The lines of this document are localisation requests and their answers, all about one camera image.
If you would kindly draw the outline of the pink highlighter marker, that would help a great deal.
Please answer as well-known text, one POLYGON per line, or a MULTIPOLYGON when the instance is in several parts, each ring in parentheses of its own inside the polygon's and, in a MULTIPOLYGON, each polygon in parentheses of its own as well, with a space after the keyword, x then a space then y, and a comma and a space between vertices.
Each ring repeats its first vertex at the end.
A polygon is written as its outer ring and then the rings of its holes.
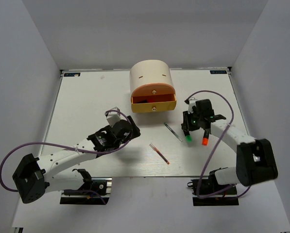
POLYGON ((156 102, 155 98, 146 98, 146 99, 134 99, 134 103, 141 104, 141 103, 153 103, 156 102))

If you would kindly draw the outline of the orange highlighter marker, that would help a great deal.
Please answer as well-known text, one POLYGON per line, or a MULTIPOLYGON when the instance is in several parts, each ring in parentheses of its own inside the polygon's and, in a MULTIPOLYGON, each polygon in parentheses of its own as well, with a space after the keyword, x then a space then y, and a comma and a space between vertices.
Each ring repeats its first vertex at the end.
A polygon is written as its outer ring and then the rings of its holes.
POLYGON ((208 139, 209 138, 203 138, 202 145, 207 146, 208 145, 208 139))

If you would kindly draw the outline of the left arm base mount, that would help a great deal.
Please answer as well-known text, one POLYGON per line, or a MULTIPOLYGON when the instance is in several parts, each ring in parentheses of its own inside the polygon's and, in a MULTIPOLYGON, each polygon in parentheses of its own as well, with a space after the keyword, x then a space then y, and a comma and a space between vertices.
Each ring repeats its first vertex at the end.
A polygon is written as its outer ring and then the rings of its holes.
POLYGON ((60 204, 106 205, 110 199, 112 178, 92 178, 78 190, 62 191, 60 204))

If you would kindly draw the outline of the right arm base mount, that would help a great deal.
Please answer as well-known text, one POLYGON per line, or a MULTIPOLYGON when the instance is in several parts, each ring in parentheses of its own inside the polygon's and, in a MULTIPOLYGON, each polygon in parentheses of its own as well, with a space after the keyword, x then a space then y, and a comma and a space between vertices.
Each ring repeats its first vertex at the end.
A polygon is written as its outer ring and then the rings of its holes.
POLYGON ((222 192, 217 193, 216 195, 212 195, 205 199, 200 199, 197 197, 197 184, 198 179, 193 179, 187 183, 187 187, 192 190, 192 201, 193 206, 201 207, 201 206, 238 206, 238 192, 235 186, 230 187, 230 189, 226 190, 229 185, 219 185, 217 182, 214 182, 209 179, 201 180, 201 186, 199 195, 205 196, 212 194, 214 192, 222 190, 222 192))

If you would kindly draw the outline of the cream round drawer box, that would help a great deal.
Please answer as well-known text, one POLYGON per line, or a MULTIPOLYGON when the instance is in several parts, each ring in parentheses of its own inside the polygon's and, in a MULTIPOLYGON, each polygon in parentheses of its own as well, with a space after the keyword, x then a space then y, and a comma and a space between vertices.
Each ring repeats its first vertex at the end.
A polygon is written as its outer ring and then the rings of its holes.
POLYGON ((169 66, 160 60, 145 60, 130 70, 130 91, 150 83, 166 83, 173 86, 169 66))

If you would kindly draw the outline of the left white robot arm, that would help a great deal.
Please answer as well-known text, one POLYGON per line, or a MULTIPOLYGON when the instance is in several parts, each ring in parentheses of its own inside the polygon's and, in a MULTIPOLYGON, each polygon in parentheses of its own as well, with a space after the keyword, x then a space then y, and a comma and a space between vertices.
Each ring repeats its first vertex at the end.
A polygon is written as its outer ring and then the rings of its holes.
POLYGON ((91 177, 86 170, 75 168, 75 165, 118 151, 121 145, 139 136, 140 129, 132 117, 127 116, 71 148, 38 158, 32 154, 24 156, 12 175, 22 202, 32 203, 53 191, 88 193, 92 188, 91 177))

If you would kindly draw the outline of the green highlighter marker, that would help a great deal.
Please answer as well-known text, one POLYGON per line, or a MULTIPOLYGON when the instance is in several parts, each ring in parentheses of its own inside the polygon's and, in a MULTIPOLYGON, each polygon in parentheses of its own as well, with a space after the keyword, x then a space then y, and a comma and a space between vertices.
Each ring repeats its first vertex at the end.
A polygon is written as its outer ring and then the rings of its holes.
POLYGON ((183 131, 183 133, 185 135, 186 141, 187 142, 192 142, 192 138, 191 138, 190 132, 189 131, 183 131))

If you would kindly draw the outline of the orange drawer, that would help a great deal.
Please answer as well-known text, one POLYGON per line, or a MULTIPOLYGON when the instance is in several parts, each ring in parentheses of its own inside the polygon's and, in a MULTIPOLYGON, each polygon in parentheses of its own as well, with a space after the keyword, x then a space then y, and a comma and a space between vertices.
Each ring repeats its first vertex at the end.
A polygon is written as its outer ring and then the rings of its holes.
POLYGON ((175 89, 172 85, 166 83, 150 83, 137 87, 131 93, 131 97, 147 97, 166 94, 175 94, 175 89))

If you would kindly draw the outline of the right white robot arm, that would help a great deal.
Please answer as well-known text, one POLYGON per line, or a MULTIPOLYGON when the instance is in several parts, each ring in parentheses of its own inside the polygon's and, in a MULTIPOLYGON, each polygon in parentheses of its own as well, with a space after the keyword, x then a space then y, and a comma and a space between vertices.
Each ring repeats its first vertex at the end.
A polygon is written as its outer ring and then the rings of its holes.
POLYGON ((219 168, 210 172, 208 186, 213 193, 221 193, 232 184, 239 183, 249 187, 278 177, 269 140, 255 139, 234 127, 225 116, 214 113, 209 99, 190 99, 186 103, 188 110, 183 112, 181 125, 185 136, 188 137, 192 131, 203 129, 204 140, 213 135, 236 153, 234 167, 219 168))

